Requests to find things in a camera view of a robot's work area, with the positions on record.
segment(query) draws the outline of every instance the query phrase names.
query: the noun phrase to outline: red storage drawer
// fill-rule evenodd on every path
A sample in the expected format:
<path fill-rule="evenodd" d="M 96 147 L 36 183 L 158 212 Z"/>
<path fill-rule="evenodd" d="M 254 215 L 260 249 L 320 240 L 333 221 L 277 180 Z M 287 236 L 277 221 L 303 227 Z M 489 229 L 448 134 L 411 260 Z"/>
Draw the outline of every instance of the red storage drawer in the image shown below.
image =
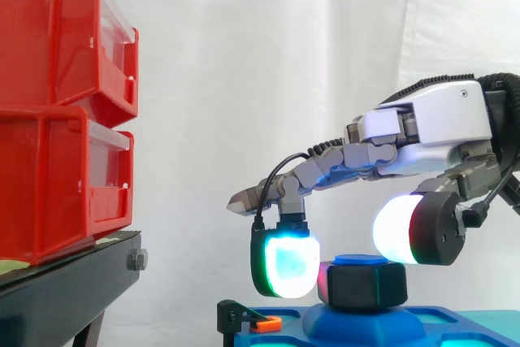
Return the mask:
<path fill-rule="evenodd" d="M 76 106 L 0 106 L 0 259 L 31 264 L 132 222 L 133 138 Z"/>
<path fill-rule="evenodd" d="M 111 0 L 0 0 L 0 105 L 74 104 L 113 128 L 137 116 L 138 34 Z"/>

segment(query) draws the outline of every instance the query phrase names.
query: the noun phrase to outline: black hexagonal knob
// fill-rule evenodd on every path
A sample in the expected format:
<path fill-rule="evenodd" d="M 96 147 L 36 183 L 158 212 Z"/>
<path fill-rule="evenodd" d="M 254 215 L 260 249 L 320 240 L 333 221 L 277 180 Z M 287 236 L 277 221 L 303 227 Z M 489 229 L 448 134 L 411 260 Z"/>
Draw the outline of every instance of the black hexagonal knob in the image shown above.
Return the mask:
<path fill-rule="evenodd" d="M 384 310 L 408 299 L 406 269 L 374 255 L 339 255 L 321 262 L 319 299 L 338 310 Z"/>

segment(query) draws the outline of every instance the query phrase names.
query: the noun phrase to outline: metal screw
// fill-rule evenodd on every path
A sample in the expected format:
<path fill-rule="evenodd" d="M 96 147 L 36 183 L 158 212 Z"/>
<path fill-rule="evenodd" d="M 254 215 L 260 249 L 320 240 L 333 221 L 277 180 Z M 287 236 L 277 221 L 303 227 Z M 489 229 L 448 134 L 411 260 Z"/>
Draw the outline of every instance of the metal screw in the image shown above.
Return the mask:
<path fill-rule="evenodd" d="M 148 265 L 148 251 L 146 249 L 135 249 L 128 255 L 128 269 L 143 271 Z"/>

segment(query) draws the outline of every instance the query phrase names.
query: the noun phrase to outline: blue plastic platform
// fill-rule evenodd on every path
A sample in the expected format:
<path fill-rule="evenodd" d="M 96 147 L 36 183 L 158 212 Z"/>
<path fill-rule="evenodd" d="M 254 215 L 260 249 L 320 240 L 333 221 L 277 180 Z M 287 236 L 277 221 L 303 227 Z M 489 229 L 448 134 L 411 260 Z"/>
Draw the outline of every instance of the blue plastic platform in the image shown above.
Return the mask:
<path fill-rule="evenodd" d="M 235 336 L 236 347 L 520 347 L 518 311 L 457 314 L 432 306 L 349 314 L 324 304 L 255 310 L 282 317 L 282 332 L 256 334 L 244 324 Z"/>

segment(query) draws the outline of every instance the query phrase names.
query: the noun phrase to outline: white fabric curtain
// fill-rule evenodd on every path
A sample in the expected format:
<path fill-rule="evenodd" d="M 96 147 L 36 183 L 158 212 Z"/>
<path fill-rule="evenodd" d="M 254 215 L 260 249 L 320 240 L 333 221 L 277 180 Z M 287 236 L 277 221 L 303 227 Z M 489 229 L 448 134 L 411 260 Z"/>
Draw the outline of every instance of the white fabric curtain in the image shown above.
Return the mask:
<path fill-rule="evenodd" d="M 220 345 L 216 304 L 260 297 L 250 219 L 225 208 L 287 155 L 398 88 L 445 73 L 520 71 L 516 0 L 116 0 L 141 33 L 135 223 L 149 266 L 106 313 L 101 347 Z M 424 177 L 316 193 L 323 260 L 374 253 L 371 225 Z M 496 202 L 452 267 L 410 267 L 409 304 L 520 309 L 520 218 Z M 270 213 L 266 223 L 275 223 Z"/>

